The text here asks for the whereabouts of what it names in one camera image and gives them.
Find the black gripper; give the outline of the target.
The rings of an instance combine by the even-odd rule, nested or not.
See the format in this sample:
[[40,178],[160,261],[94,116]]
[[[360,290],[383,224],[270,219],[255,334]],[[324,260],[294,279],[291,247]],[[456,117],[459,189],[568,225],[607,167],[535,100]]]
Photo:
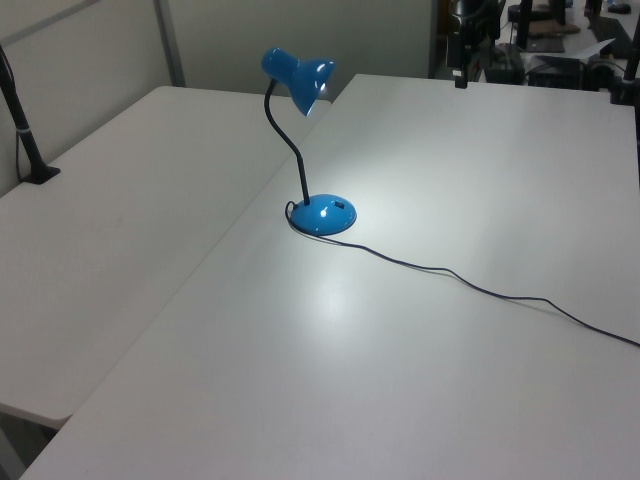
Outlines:
[[454,85],[457,89],[468,86],[467,68],[471,56],[478,50],[481,36],[478,25],[467,22],[454,26],[447,37],[446,65],[453,71]]

